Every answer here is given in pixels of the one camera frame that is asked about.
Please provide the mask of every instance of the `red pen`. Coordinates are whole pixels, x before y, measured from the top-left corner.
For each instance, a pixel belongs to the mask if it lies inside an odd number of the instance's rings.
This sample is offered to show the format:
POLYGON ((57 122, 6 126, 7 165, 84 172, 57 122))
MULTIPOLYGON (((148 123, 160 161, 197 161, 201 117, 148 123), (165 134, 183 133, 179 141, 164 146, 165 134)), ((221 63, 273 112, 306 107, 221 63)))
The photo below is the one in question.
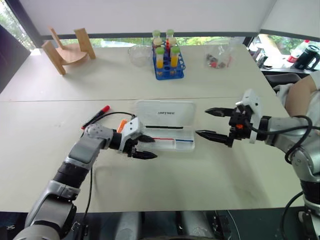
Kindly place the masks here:
POLYGON ((94 115, 88 122, 86 122, 86 123, 81 127, 81 129, 82 129, 82 130, 85 129, 88 125, 91 124, 91 122, 92 122, 93 120, 95 120, 96 118, 98 118, 98 117, 102 116, 103 114, 105 114, 106 112, 108 112, 109 109, 110 109, 110 106, 109 106, 109 105, 107 105, 107 106, 105 106, 104 108, 102 108, 96 115, 94 115))

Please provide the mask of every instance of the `white wall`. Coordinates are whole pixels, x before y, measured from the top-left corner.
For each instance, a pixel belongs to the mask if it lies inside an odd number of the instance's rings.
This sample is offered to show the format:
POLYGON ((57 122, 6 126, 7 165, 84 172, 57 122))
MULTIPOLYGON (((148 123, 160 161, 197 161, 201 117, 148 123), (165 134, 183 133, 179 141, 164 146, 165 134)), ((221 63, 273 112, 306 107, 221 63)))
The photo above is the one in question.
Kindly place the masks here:
POLYGON ((41 35, 258 32, 275 0, 20 0, 41 35))
POLYGON ((320 38, 320 0, 277 0, 261 29, 320 38))

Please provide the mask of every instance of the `green cap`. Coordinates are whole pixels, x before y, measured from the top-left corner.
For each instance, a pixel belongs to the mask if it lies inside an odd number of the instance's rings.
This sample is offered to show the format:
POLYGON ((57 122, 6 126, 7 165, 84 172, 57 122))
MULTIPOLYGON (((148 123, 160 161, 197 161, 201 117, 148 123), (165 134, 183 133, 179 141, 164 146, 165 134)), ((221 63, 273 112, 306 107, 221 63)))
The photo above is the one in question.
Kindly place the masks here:
POLYGON ((180 53, 180 47, 178 47, 178 46, 173 46, 173 47, 171 48, 171 52, 174 53, 174 54, 180 53))
POLYGON ((170 35, 170 36, 171 36, 171 35, 173 36, 174 33, 175 33, 175 31, 174 31, 173 29, 168 29, 168 30, 166 31, 166 34, 167 34, 167 35, 170 35))
POLYGON ((156 54, 164 54, 165 53, 165 48, 163 46, 158 46, 156 49, 155 49, 155 53, 156 54))
POLYGON ((160 31, 159 31, 159 30, 154 30, 154 31, 152 32, 152 36, 153 36, 153 37, 160 37, 160 31))

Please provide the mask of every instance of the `wooden stand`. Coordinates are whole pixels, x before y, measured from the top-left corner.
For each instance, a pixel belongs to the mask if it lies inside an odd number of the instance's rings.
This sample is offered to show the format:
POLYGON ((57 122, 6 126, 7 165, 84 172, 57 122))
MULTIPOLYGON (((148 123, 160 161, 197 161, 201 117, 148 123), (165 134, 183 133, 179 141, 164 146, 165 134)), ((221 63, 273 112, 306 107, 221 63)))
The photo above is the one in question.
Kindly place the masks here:
POLYGON ((73 43, 68 45, 61 43, 56 31, 52 27, 49 27, 49 29, 58 48, 55 48, 51 41, 46 41, 42 45, 42 48, 61 75, 66 74, 63 65, 78 63, 87 55, 89 55, 91 59, 96 58, 89 36, 84 28, 74 30, 79 44, 73 43))

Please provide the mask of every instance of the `black thermos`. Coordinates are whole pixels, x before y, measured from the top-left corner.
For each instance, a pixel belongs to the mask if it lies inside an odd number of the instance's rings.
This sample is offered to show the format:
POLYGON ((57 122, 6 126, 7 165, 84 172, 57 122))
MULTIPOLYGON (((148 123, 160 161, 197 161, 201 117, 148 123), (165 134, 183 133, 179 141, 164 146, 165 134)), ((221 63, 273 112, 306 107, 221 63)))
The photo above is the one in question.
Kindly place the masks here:
POLYGON ((307 69, 307 70, 313 70, 315 66, 320 61, 320 55, 319 55, 320 48, 315 45, 308 45, 304 52, 300 55, 300 57, 295 61, 293 66, 296 69, 307 69), (315 58, 315 62, 311 67, 308 67, 308 65, 311 63, 311 61, 315 58))

